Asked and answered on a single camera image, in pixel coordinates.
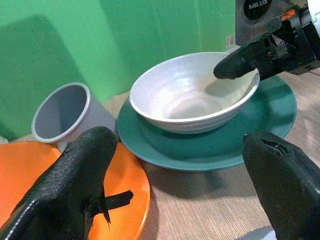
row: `green plate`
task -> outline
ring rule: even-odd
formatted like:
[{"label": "green plate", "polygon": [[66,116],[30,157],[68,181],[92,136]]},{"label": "green plate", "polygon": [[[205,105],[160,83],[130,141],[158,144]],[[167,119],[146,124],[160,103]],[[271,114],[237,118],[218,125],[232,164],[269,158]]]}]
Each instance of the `green plate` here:
[{"label": "green plate", "polygon": [[294,93],[273,76],[260,82],[240,113],[212,131],[177,134],[162,130],[138,115],[127,99],[118,116],[118,132],[123,144],[150,164],[180,171],[211,171],[244,162],[244,134],[267,131],[284,138],[296,114]]}]

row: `green backdrop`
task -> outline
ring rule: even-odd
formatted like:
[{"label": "green backdrop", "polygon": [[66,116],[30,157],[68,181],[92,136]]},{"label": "green backdrop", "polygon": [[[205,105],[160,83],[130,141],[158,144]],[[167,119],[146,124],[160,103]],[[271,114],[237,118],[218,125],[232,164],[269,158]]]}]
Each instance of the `green backdrop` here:
[{"label": "green backdrop", "polygon": [[105,101],[164,60],[226,50],[234,33],[234,0],[2,0],[0,135],[29,134],[63,84]]}]

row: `black glove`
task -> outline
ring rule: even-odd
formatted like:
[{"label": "black glove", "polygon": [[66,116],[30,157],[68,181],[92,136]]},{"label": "black glove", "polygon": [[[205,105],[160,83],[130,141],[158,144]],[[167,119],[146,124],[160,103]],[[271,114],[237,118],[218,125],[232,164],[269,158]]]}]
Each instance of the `black glove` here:
[{"label": "black glove", "polygon": [[105,198],[104,178],[116,146],[115,134],[106,127],[80,135],[24,195],[0,228],[0,239],[82,240],[96,214],[110,223],[108,209],[133,197],[127,191]]},{"label": "black glove", "polygon": [[320,239],[320,169],[268,132],[244,137],[243,159],[278,240]]}]

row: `white bowl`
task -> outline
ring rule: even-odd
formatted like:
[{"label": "white bowl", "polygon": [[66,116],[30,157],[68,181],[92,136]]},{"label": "white bowl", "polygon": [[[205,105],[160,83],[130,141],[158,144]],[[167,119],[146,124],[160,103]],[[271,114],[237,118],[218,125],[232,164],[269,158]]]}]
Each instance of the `white bowl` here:
[{"label": "white bowl", "polygon": [[244,107],[260,82],[257,69],[236,79],[217,79],[213,70],[227,55],[199,52],[152,67],[133,84],[132,107],[169,132],[199,134],[222,126]]}]

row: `wooden table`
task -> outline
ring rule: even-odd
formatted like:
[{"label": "wooden table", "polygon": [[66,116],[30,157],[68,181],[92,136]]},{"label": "wooden table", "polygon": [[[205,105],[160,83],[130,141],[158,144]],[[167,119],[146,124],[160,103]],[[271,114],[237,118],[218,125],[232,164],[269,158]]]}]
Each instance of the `wooden table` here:
[{"label": "wooden table", "polygon": [[[320,166],[320,74],[281,73],[296,95],[298,113],[287,141]],[[103,105],[118,116],[128,93]],[[19,141],[30,140],[27,136]],[[141,161],[151,186],[141,240],[234,240],[270,225],[244,164],[210,172],[180,172]]]}]

